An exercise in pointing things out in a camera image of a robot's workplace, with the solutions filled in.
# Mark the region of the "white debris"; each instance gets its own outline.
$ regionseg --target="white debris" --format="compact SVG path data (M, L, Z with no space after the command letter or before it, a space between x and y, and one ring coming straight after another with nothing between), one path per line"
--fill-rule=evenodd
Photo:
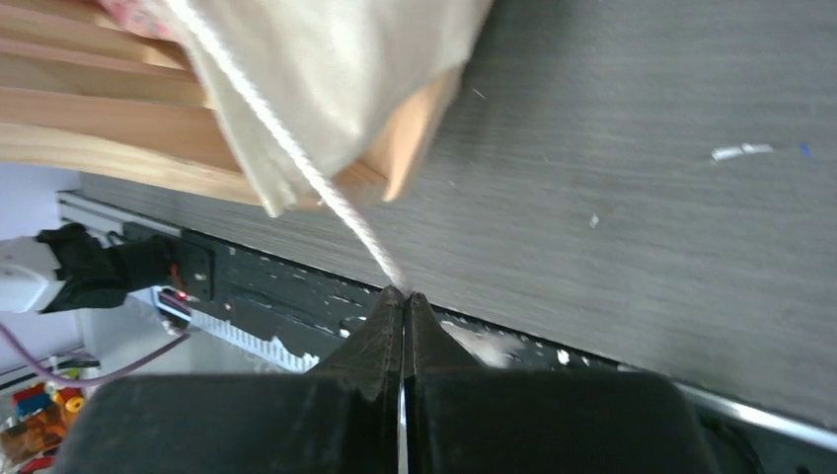
M570 353L563 349L558 349L558 362L560 362L561 365L567 365L570 363Z
M489 367L508 367L512 353L524 348L523 342L514 336L477 333L449 321L443 321L442 328L466 351Z
M715 161L724 161L741 155L754 155L757 153L773 153L773 147L767 143L753 145L741 143L741 146L725 146L712 150L712 157Z

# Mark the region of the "gray wood-grain table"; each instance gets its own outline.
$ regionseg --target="gray wood-grain table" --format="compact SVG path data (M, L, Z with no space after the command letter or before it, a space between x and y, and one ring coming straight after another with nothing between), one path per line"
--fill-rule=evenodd
M713 163L744 143L773 152ZM435 303L833 427L835 144L831 0L499 0L415 189L367 213ZM328 213L84 193L386 282Z

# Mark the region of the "black bracket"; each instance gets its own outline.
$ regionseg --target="black bracket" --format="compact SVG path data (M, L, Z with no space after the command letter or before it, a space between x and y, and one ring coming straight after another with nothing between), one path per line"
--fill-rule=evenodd
M136 222L122 224L121 237L126 242L152 238L168 239L172 244L172 260L177 265L177 275L180 278L180 281L172 283L201 301L212 301L214 266L210 250Z

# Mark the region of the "white rope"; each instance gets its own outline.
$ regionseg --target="white rope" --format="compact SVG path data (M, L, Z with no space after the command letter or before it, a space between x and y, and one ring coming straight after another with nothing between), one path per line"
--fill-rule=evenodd
M169 6L189 28L200 45L212 55L218 68L227 75L233 88L241 94L241 97L250 106L256 117L265 125L279 146L302 172L302 176L311 183L311 187L320 194L323 201L343 223L357 235L392 283L404 294L410 294L412 289L407 276L384 248L384 245L375 235L375 231L369 226L369 222L360 215L331 180L317 170L317 167L314 166L302 147L293 139L282 121L273 112L256 85L245 76L232 54L221 44L213 29L190 5L189 0L169 0Z

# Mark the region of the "cream cloth bag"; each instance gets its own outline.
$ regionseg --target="cream cloth bag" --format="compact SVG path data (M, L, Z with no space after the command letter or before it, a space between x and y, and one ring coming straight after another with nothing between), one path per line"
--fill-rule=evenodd
M197 11L327 177L412 93L471 56L491 0L148 0L190 55L236 159L276 216L311 191L177 17Z

